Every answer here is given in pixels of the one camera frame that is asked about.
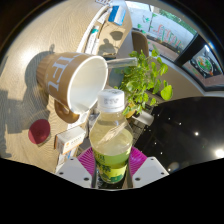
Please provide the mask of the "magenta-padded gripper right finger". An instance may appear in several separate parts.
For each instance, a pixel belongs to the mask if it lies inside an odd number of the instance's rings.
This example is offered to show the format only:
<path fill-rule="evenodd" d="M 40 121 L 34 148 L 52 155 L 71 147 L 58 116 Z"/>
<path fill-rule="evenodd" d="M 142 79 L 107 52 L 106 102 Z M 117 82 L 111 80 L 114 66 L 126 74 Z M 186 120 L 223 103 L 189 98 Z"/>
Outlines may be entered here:
<path fill-rule="evenodd" d="M 155 157 L 147 157 L 135 147 L 131 149 L 127 174 L 129 188 L 140 188 L 168 175 Z"/>

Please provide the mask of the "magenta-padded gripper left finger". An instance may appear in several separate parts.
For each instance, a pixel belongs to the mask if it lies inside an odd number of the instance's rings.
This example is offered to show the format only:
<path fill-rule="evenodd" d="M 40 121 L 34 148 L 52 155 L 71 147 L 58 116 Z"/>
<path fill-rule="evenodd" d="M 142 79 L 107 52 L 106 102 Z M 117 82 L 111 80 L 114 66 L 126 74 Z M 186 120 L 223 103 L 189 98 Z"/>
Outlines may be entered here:
<path fill-rule="evenodd" d="M 92 148 L 78 157 L 70 157 L 56 172 L 56 175 L 84 188 L 96 185 L 96 162 Z"/>

